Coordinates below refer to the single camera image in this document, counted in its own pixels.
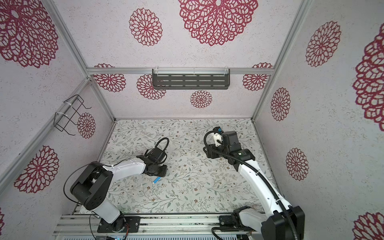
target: enclosure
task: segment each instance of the enclosure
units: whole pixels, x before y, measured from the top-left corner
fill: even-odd
[[[304,239],[384,238],[382,1],[3,0],[0,10],[1,239],[105,239],[63,193],[76,201],[81,171],[64,187],[67,177],[163,137],[166,176],[126,177],[107,194],[142,217],[141,234],[207,236],[219,215],[263,212],[236,169],[203,151],[215,127],[236,131],[302,208]],[[162,89],[164,74],[226,80]]]

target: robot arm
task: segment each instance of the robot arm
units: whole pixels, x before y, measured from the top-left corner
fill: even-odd
[[[214,133],[214,144],[208,145],[204,137],[203,151],[209,158],[223,157],[251,185],[258,196],[264,214],[246,206],[235,209],[233,224],[237,228],[250,227],[263,235],[264,240],[299,240],[304,238],[305,215],[299,206],[291,204],[273,187],[262,172],[255,157],[248,149],[242,149],[235,131],[223,132],[220,127]]]
[[[82,174],[70,188],[70,192],[87,210],[98,214],[102,225],[108,225],[108,229],[119,232],[124,228],[124,214],[120,212],[106,197],[111,183],[135,174],[147,174],[150,176],[164,177],[167,173],[167,165],[160,165],[165,161],[165,149],[157,146],[145,155],[125,160],[117,165],[107,166],[99,162],[93,162],[86,167]]]

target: red flower pattern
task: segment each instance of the red flower pattern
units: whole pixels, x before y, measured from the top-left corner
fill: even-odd
[[[384,23],[374,41],[364,48],[362,61],[355,70],[355,102],[364,109],[364,117],[377,122],[384,131]]]
[[[327,62],[333,56],[340,42],[340,25],[330,21],[319,27],[308,43],[306,58],[312,67]]]
[[[161,23],[156,15],[148,9],[136,9],[129,19],[129,28],[133,37],[141,44],[153,46],[163,35]]]
[[[153,88],[152,74],[140,76],[136,84],[140,94],[148,99],[155,100],[162,98],[167,92],[166,90],[156,90]]]
[[[77,121],[77,130],[83,138],[90,138],[95,133],[96,124],[95,119],[89,113],[80,115]]]
[[[1,236],[1,230],[3,230],[3,226],[5,225],[3,218],[4,218],[4,214],[2,214],[1,208],[0,208],[0,236]]]
[[[96,68],[114,68],[109,64],[98,64]],[[120,92],[125,88],[125,78],[123,74],[95,74],[93,75],[98,85],[110,92]]]
[[[272,68],[270,63],[259,63],[253,66],[253,68]],[[257,91],[264,88],[269,75],[267,74],[246,74],[243,76],[243,85],[246,89],[251,91]]]
[[[0,52],[23,67],[49,65],[58,35],[39,0],[0,1]]]
[[[198,90],[192,93],[191,103],[197,108],[205,108],[212,102],[212,95],[207,91]]]
[[[184,28],[200,43],[223,45],[252,21],[257,0],[179,0]]]
[[[279,88],[273,94],[271,101],[271,113],[276,121],[286,118],[291,107],[290,95],[285,88]]]
[[[292,148],[285,160],[289,174],[296,180],[304,180],[308,174],[308,160],[305,154],[297,148]]]
[[[383,240],[384,239],[384,216],[377,212],[375,214],[365,213],[354,221],[354,240]]]
[[[58,168],[59,159],[55,151],[49,146],[43,146],[13,185],[21,192],[36,193],[49,186]]]

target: floral tablecloth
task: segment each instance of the floral tablecloth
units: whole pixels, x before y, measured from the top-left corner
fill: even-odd
[[[242,148],[251,150],[263,172],[274,181],[249,119],[120,120],[101,162],[113,164],[144,154],[160,138],[168,137],[164,163],[168,170],[156,184],[155,176],[144,174],[118,180],[111,184],[108,199],[124,213],[231,212],[244,205],[262,211],[258,197],[226,159],[205,156],[204,134],[216,126],[236,131]],[[82,207],[80,213],[88,211]]]

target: blue marker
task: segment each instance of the blue marker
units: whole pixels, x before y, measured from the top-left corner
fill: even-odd
[[[153,183],[157,183],[158,180],[160,180],[161,177],[157,177]]]

